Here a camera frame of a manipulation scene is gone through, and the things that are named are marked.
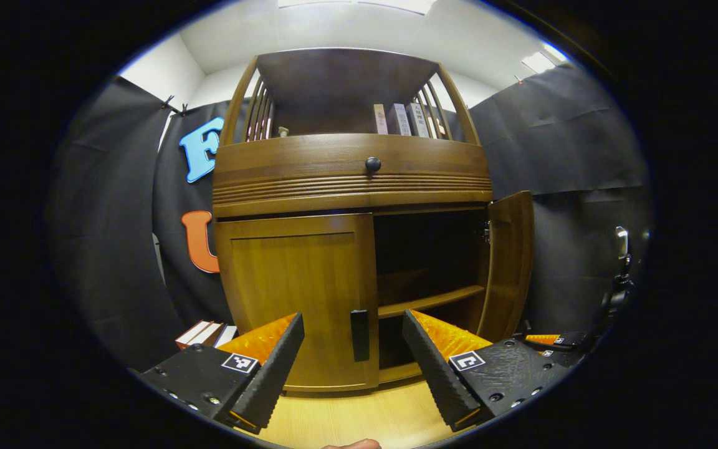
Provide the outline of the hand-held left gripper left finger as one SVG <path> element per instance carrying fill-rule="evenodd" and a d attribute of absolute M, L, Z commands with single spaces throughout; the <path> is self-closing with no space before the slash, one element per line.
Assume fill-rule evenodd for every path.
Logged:
<path fill-rule="evenodd" d="M 304 337 L 302 313 L 293 313 L 219 347 L 188 345 L 140 380 L 194 414 L 257 435 L 270 423 Z"/>

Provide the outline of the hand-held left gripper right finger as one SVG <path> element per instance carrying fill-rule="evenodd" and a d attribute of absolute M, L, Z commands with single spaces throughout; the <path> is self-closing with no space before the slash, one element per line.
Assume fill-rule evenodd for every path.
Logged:
<path fill-rule="evenodd" d="M 454 432 L 523 407 L 571 372 L 567 364 L 522 340 L 491 343 L 412 309 L 404 313 L 402 332 L 437 409 Z"/>

